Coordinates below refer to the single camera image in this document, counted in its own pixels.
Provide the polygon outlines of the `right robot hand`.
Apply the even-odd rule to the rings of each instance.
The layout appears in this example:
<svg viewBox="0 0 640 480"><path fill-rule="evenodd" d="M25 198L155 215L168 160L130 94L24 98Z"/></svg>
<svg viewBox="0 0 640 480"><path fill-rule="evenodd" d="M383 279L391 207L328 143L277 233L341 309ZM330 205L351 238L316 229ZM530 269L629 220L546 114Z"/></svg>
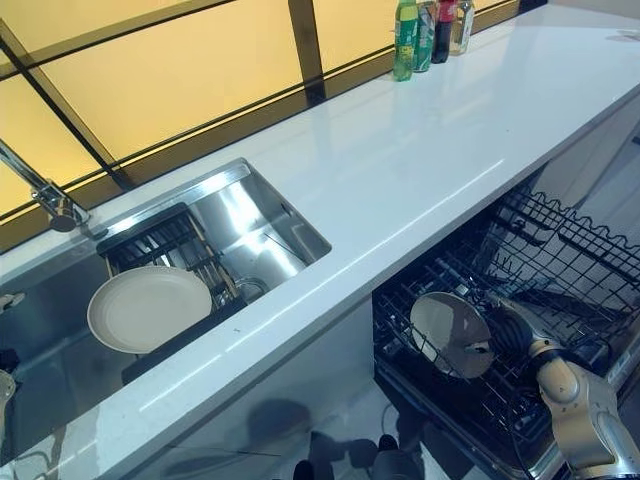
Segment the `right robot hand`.
<svg viewBox="0 0 640 480"><path fill-rule="evenodd" d="M502 299L496 295L486 294L478 305L478 317L482 320L484 330L473 340L466 340L463 349L466 353L488 354L497 353L504 327Z"/></svg>

